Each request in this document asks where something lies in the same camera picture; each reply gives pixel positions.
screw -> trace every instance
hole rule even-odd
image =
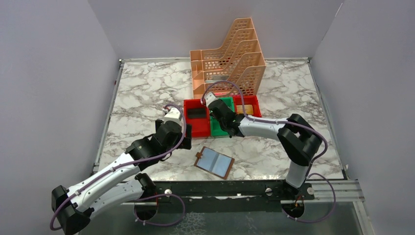
[[[271,195],[272,195],[272,189],[267,188],[267,189],[265,190],[265,193],[267,194],[267,196],[271,196]]]
[[[312,187],[309,187],[309,188],[307,188],[307,192],[308,192],[308,194],[313,195],[314,194],[314,189]]]
[[[164,191],[164,194],[172,194],[172,191],[170,189],[166,189]]]

yellow item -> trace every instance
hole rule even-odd
[[[254,115],[254,108],[250,104],[245,105],[245,111],[248,115]],[[236,106],[236,113],[237,114],[243,114],[244,113],[244,110],[242,109],[242,105],[237,105]]]

marble surface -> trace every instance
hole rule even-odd
[[[311,172],[327,178],[343,178],[324,113],[308,64],[305,61],[267,61],[258,102],[264,118],[287,118],[300,114],[329,142],[327,153]],[[134,140],[154,133],[163,105],[183,106],[192,99],[190,63],[135,62],[124,65],[111,114],[99,169],[115,160]],[[175,150],[171,158],[147,168],[152,180],[221,180],[195,166],[203,146],[235,158],[228,180],[284,179],[289,167],[282,145],[259,137],[204,138],[192,141],[191,150]]]

gray wall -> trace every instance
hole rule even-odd
[[[117,67],[86,0],[1,1],[0,234],[63,234],[50,192],[91,172]]]
[[[120,58],[218,48],[252,17],[265,57],[311,57],[343,0],[89,0]]]
[[[312,59],[376,234],[414,232],[415,1],[345,0]]]

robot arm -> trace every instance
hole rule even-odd
[[[322,139],[309,130],[282,122],[297,123],[312,129],[308,122],[298,114],[281,119],[236,114],[212,92],[206,94],[205,101],[211,111],[210,115],[218,120],[221,129],[226,131],[229,137],[258,136],[279,140],[291,160],[285,182],[294,189],[301,187]]]
[[[64,233],[72,235],[79,232],[93,217],[107,208],[143,196],[154,195],[156,186],[147,174],[140,172],[159,162],[164,157],[163,153],[179,143],[183,135],[180,126],[181,118],[179,110],[170,109],[163,120],[156,120],[154,134],[134,141],[109,166],[69,188],[56,187],[52,191],[52,210]],[[178,148],[191,148],[191,125],[186,126],[185,137]],[[134,161],[144,159],[149,160],[132,164]],[[134,175],[136,175],[135,179],[117,185]]]

